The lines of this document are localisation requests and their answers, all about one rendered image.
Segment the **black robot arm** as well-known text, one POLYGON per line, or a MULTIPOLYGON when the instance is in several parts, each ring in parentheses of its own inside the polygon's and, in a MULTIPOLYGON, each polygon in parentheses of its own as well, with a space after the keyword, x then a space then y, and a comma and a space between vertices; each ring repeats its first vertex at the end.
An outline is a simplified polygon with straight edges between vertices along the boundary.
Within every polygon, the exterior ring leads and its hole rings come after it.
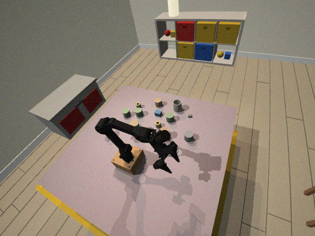
MULTIPOLYGON (((130 134, 135 137, 136 140, 142 143, 150 143, 150 145, 155 149, 160 144, 168 141, 170 139, 170 134, 167 130, 159 130, 146 128, 146 127, 135 127, 127 123, 116 120, 115 118, 101 118, 97 125, 95 126, 96 132, 99 134, 106 135, 119 149, 120 158, 125 162, 129 163, 134 156, 131 153, 132 146, 130 144, 125 144, 112 130, 116 129, 124 133, 130 134), (152 132, 152 134, 151 134, 152 132), (151 135, 151 137, 150 137, 151 135)), ((164 144, 164 148, 161 148, 163 155, 166 157, 167 154, 175 154, 177 151, 176 143, 172 141, 169 145, 164 144)))

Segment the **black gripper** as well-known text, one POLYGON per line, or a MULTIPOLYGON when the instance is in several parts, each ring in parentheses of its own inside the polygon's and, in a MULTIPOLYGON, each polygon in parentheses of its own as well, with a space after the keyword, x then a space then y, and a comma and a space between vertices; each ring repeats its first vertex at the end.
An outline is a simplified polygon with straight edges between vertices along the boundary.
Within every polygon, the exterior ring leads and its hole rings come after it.
MULTIPOLYGON (((164 143, 165 144, 165 143, 164 143)), ((154 152, 157 152, 157 154, 159 155, 159 158, 161 158, 160 160, 157 160, 154 164, 153 167, 155 169, 162 169, 165 170, 169 173, 172 173, 171 170, 168 168, 167 164, 165 163, 165 159, 167 156, 165 157, 161 151, 161 148, 164 148, 164 144, 160 144, 157 148, 154 149, 154 152)), ((177 162, 180 162, 178 155, 177 155, 177 151, 175 152, 175 154, 170 154, 177 162)))

